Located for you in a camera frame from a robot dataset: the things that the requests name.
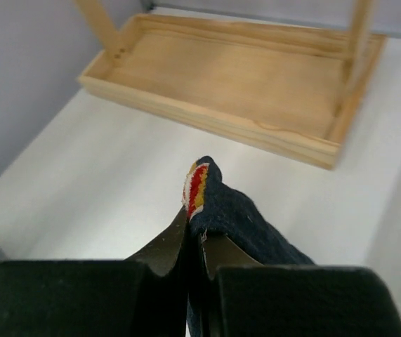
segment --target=gray wall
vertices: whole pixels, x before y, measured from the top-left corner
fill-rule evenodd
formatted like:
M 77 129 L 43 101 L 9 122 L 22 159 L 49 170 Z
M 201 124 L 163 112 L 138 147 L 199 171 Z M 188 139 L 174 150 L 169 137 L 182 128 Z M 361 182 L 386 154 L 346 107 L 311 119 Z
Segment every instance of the gray wall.
M 103 0 L 118 25 L 139 0 Z M 0 0 L 0 173 L 77 91 L 100 50 L 70 0 Z
M 344 26 L 354 0 L 157 0 L 184 8 Z M 378 0 L 374 27 L 401 36 L 401 0 Z

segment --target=tabletop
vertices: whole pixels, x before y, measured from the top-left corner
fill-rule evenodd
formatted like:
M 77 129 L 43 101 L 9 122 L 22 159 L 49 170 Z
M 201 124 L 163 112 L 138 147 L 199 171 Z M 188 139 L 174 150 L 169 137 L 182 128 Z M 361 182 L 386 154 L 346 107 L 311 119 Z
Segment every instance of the tabletop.
M 126 258 L 169 225 L 185 174 L 206 154 L 317 263 L 374 268 L 401 311 L 399 39 L 388 41 L 333 171 L 80 90 L 1 175 L 0 247 L 19 259 Z

